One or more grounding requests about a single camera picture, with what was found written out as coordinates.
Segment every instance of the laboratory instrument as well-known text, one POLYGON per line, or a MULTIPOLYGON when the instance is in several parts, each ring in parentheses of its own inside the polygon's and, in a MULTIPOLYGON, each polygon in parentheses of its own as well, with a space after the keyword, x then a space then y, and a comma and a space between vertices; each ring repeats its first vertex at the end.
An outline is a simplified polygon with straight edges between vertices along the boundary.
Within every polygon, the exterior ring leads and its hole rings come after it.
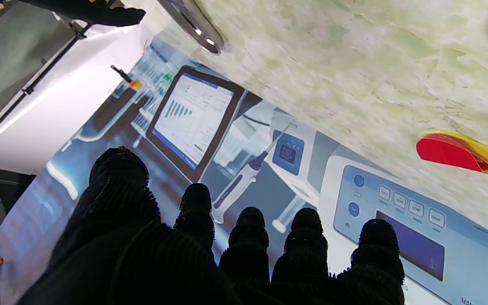
POLYGON ((350 265, 362 226, 381 218, 399 239, 407 305, 488 304, 488 230, 398 178, 331 156, 318 213, 331 272, 350 265))
POLYGON ((229 207, 236 202, 238 198, 248 189, 248 187, 256 181, 256 176, 259 174, 261 165, 271 149, 276 145, 277 141, 283 136, 285 131, 290 128, 292 122, 289 122, 287 126, 277 135, 276 139, 263 151, 257 158, 251 160, 248 164, 238 172, 231 182, 225 187, 225 189, 219 194, 219 196, 212 203, 212 217, 218 224, 223 224, 223 215, 229 207))
POLYGON ((273 112, 270 137, 279 137, 281 128, 288 122, 293 123, 277 141, 272 156, 266 159, 270 168, 295 193, 277 219, 272 221, 272 226, 280 233, 286 232, 295 214, 306 203, 318 206, 325 164, 339 146, 336 141, 280 109, 273 112))

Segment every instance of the tablet screen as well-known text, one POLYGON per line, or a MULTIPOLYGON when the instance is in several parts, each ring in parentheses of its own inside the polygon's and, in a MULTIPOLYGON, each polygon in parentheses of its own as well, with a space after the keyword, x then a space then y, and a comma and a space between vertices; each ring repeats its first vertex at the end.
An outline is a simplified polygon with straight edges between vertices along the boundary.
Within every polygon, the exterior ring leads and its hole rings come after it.
POLYGON ((155 122, 152 133, 190 168, 212 142, 235 93, 183 73, 155 122))

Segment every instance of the blue button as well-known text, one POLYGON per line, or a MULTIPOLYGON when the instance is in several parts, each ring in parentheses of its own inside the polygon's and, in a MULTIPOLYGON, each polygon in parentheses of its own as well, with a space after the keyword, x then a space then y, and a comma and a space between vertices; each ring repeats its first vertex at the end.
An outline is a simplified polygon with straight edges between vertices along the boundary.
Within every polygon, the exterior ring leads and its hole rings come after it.
POLYGON ((353 217, 359 216, 359 206, 355 202, 350 202, 347 209, 349 210, 351 216, 353 217))
POLYGON ((355 175, 353 178, 353 182, 357 187, 363 187, 364 186, 364 178, 361 175, 355 175))

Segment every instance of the white marble countertop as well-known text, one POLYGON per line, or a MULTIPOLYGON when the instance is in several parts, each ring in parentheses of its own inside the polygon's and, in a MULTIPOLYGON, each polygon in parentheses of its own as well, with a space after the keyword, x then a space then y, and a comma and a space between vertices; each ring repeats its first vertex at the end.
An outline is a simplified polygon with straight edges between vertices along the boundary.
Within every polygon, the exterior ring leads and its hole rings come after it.
POLYGON ((488 0, 200 0, 202 50, 155 0, 160 37, 488 228, 488 175, 423 161, 427 129, 488 145, 488 0))

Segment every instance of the fingertip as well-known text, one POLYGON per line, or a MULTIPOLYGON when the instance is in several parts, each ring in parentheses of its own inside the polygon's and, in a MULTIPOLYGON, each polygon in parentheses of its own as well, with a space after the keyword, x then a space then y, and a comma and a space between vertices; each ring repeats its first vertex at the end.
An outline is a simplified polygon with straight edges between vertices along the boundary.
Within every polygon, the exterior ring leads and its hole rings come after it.
POLYGON ((383 219, 367 221, 360 232, 359 245, 381 245, 399 250, 399 242, 395 228, 383 219))

